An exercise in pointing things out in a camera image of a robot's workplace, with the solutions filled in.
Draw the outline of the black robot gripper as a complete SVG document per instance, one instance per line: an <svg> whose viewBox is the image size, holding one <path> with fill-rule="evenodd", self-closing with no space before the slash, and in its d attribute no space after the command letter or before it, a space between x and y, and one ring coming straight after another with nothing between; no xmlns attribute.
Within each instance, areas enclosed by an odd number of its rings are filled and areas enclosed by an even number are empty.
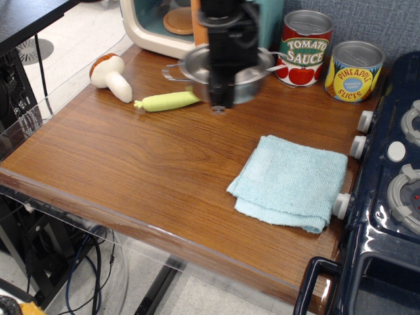
<svg viewBox="0 0 420 315"><path fill-rule="evenodd" d="M209 96L215 114L234 107L235 75L256 66L259 4L254 1L202 1L198 19L209 40Z"/></svg>

